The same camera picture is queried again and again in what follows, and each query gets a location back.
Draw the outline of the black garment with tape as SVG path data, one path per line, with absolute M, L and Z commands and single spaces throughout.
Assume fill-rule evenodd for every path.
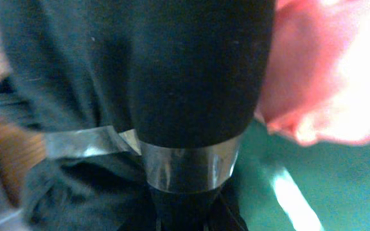
M 0 1 L 0 113 L 53 148 L 32 230 L 245 230 L 227 185 L 274 1 Z

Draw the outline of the pink garment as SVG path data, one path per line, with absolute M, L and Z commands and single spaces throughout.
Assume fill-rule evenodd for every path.
M 370 0 L 278 1 L 255 118 L 302 146 L 370 143 Z

